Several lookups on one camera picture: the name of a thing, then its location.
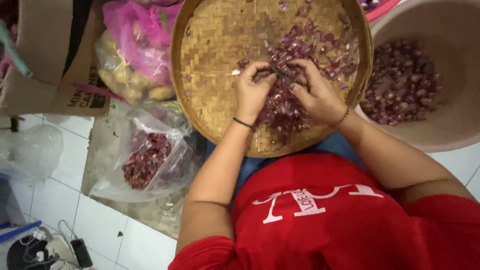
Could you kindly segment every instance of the person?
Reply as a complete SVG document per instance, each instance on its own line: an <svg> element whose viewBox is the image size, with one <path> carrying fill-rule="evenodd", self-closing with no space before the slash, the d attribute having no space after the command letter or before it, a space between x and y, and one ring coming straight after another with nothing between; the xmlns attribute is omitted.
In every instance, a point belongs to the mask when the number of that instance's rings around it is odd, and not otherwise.
<svg viewBox="0 0 480 270"><path fill-rule="evenodd" d="M479 269L480 205L446 168L350 111L311 61L308 93L291 92L318 124L334 126L365 169L301 153L255 172L231 203L252 129L275 75L251 63L236 82L237 110L184 201L171 270Z"/></svg>

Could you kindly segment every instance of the finger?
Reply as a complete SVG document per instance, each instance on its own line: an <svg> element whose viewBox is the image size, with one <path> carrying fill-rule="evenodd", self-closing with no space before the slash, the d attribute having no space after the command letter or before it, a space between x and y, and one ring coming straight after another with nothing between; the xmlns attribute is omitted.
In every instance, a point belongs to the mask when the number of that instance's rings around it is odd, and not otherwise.
<svg viewBox="0 0 480 270"><path fill-rule="evenodd" d="M318 72L317 66L310 60L295 59L295 60L289 61L288 63L291 64L291 65L297 65L299 67L304 68L305 73L306 73L309 80L311 80L312 78L320 75L320 73Z"/></svg>
<svg viewBox="0 0 480 270"><path fill-rule="evenodd" d="M240 76L251 80L258 70L267 69L268 67L270 67L268 62L253 61L243 70Z"/></svg>
<svg viewBox="0 0 480 270"><path fill-rule="evenodd" d="M268 86L268 90L270 90L270 88L272 88L275 81L276 81L276 74L272 73L268 77L263 79L263 81L260 84Z"/></svg>
<svg viewBox="0 0 480 270"><path fill-rule="evenodd" d="M290 84L288 89L294 96L296 96L300 100L300 102L305 108L309 108L313 105L314 99L305 88L301 87L298 84L292 83Z"/></svg>

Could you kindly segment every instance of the white tile floor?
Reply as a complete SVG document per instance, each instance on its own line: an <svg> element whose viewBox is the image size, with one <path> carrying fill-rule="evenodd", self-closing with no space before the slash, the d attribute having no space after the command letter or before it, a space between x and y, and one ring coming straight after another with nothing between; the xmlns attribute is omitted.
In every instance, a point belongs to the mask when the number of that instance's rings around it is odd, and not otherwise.
<svg viewBox="0 0 480 270"><path fill-rule="evenodd" d="M11 184L5 201L15 221L36 221L57 230L66 220L89 248L98 270L167 269L176 241L80 193L93 119L24 115L21 130L53 124L63 132L59 168L43 184ZM480 200L480 143L463 149L430 154L449 169Z"/></svg>

